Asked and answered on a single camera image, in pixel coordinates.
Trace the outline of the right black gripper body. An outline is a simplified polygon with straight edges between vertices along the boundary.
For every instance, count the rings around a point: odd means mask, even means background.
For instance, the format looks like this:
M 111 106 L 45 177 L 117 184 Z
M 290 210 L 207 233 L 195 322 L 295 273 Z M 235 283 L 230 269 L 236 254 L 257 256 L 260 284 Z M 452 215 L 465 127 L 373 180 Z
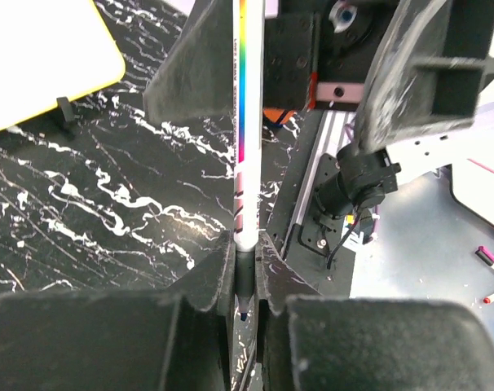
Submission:
M 396 1 L 280 1 L 265 22 L 263 106 L 355 110 Z

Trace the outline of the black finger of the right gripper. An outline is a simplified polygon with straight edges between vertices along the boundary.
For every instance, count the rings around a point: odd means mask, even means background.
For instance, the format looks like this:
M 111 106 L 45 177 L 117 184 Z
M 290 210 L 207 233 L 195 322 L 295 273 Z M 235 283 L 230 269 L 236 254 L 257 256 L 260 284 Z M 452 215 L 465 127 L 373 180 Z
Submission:
M 494 79 L 493 34 L 494 0 L 400 1 L 356 112 L 359 150 L 471 126 Z
M 143 93 L 149 123 L 232 113 L 232 2 L 196 1 Z

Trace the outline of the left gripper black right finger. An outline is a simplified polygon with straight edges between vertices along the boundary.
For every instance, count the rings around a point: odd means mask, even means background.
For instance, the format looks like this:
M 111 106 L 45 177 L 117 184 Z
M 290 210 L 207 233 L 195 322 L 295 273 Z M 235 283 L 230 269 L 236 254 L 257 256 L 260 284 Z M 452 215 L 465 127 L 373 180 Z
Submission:
M 494 344 L 464 306 L 322 296 L 266 233 L 255 265 L 265 390 L 494 390 Z

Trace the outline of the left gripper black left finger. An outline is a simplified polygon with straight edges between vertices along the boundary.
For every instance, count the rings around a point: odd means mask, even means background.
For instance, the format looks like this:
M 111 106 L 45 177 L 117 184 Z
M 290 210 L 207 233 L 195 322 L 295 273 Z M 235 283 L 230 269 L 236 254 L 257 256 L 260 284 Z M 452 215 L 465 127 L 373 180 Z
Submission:
M 0 296 L 0 390 L 228 390 L 234 245 L 168 288 Z

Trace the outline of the white marker pen blue cap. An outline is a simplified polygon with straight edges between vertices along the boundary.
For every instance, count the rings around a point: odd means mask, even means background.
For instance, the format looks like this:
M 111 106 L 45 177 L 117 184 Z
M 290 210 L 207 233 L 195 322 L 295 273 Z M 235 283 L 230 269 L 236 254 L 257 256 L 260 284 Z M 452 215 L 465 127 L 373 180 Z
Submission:
M 234 1 L 232 23 L 235 291 L 245 321 L 254 294 L 259 230 L 265 2 Z

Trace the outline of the white board with orange frame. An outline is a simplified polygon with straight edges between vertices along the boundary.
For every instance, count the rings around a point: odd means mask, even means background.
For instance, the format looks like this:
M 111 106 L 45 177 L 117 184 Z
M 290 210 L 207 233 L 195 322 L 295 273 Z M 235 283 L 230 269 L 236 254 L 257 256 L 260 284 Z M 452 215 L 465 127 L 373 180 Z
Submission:
M 125 60 L 92 1 L 0 1 L 0 131 L 120 81 Z

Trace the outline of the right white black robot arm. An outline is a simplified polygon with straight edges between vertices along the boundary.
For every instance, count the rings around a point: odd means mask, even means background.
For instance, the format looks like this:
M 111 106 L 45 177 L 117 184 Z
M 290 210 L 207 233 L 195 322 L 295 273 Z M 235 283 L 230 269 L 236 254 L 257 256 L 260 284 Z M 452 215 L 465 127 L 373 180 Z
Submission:
M 230 115 L 234 218 L 258 209 L 262 123 L 303 110 L 356 114 L 311 215 L 380 204 L 401 170 L 386 148 L 472 123 L 494 77 L 494 1 L 197 1 L 143 94 L 154 125 Z

